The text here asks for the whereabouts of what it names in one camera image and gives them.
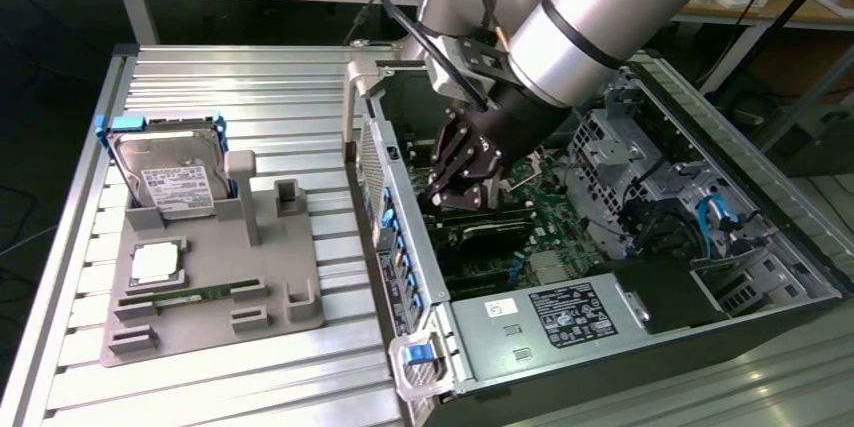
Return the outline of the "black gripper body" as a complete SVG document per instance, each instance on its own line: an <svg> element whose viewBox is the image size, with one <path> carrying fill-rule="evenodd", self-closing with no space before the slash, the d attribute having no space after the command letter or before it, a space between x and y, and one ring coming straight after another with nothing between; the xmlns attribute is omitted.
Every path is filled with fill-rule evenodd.
<svg viewBox="0 0 854 427"><path fill-rule="evenodd" d="M481 107L452 101L448 114L462 114L473 126L475 147L493 143L503 153L505 168L526 157L569 117L570 109L545 102L522 85L499 81L489 92L491 104Z"/></svg>

